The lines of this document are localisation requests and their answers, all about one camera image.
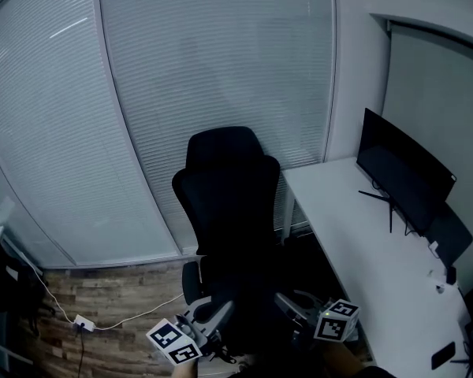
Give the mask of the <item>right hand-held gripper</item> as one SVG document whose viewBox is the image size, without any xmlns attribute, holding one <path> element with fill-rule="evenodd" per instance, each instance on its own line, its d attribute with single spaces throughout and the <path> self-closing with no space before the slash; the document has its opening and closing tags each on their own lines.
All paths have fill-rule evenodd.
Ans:
<svg viewBox="0 0 473 378">
<path fill-rule="evenodd" d="M 314 328 L 313 337 L 330 342 L 344 342 L 356 328 L 359 307 L 339 299 L 321 310 L 307 312 L 307 322 Z"/>
</svg>

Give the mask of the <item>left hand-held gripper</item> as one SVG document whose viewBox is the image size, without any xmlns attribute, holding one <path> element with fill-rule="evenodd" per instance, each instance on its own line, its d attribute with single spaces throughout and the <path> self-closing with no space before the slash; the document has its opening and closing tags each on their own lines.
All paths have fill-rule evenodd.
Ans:
<svg viewBox="0 0 473 378">
<path fill-rule="evenodd" d="M 172 365 L 182 365 L 203 356 L 202 349 L 209 343 L 211 333 L 211 321 L 199 322 L 187 314 L 178 314 L 174 322 L 158 322 L 146 338 Z"/>
</svg>

